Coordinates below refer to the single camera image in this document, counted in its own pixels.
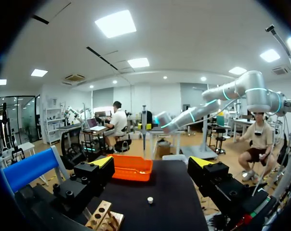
robotic arm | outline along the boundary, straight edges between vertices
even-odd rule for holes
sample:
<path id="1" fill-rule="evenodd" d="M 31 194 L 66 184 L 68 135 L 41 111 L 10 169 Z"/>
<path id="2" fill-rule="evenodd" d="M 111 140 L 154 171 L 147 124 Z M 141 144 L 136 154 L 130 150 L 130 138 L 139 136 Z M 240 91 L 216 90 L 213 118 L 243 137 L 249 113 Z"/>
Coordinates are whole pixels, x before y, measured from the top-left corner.
<path id="1" fill-rule="evenodd" d="M 203 92 L 205 104 L 189 108 L 172 120 L 167 112 L 162 112 L 156 116 L 156 120 L 164 132 L 174 132 L 184 125 L 218 111 L 218 99 L 224 101 L 238 99 L 243 95 L 246 95 L 247 108 L 251 112 L 273 112 L 278 116 L 291 112 L 291 101 L 280 91 L 268 90 L 261 72 L 248 71 L 233 82 Z"/>

wooden holder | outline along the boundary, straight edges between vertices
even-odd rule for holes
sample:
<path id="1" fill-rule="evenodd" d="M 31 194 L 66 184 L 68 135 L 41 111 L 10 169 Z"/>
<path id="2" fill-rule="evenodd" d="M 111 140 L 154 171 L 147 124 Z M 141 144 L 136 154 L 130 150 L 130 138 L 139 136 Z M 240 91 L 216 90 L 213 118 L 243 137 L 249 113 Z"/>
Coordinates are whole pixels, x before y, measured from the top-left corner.
<path id="1" fill-rule="evenodd" d="M 102 201 L 85 226 L 97 231 L 118 231 L 124 215 L 110 211 L 111 205 Z"/>

brown shorts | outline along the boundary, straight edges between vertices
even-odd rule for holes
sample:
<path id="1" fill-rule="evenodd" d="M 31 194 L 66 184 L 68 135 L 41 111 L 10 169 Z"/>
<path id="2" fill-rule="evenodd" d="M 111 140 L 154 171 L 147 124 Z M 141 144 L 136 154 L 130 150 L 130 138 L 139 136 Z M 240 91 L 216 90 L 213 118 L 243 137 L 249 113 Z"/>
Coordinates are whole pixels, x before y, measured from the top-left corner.
<path id="1" fill-rule="evenodd" d="M 251 159 L 248 162 L 260 162 L 259 154 L 264 154 L 266 152 L 266 149 L 250 148 L 249 150 L 247 150 L 247 152 L 249 152 L 249 154 L 251 155 Z M 266 165 L 265 159 L 261 161 L 261 164 L 263 166 Z"/>

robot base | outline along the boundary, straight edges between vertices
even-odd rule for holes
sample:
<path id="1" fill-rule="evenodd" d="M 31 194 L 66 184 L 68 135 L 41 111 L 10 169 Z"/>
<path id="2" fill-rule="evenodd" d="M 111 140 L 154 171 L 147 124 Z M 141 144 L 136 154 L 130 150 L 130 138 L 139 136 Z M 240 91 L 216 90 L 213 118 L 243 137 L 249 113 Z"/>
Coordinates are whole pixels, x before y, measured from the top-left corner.
<path id="1" fill-rule="evenodd" d="M 214 152 L 211 148 L 206 146 L 205 148 L 202 148 L 201 146 L 183 146 L 180 147 L 183 155 L 185 155 L 187 158 L 190 156 L 195 156 L 200 159 L 216 159 L 217 154 Z"/>

orange tray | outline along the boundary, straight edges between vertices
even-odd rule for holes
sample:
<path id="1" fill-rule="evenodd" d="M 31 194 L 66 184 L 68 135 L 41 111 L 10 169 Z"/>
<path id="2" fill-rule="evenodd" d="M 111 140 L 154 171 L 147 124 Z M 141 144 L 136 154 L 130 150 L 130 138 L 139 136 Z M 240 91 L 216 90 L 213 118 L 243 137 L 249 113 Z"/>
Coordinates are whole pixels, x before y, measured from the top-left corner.
<path id="1" fill-rule="evenodd" d="M 112 178 L 122 180 L 148 181 L 152 172 L 153 161 L 140 156 L 110 154 L 115 163 L 115 174 Z"/>

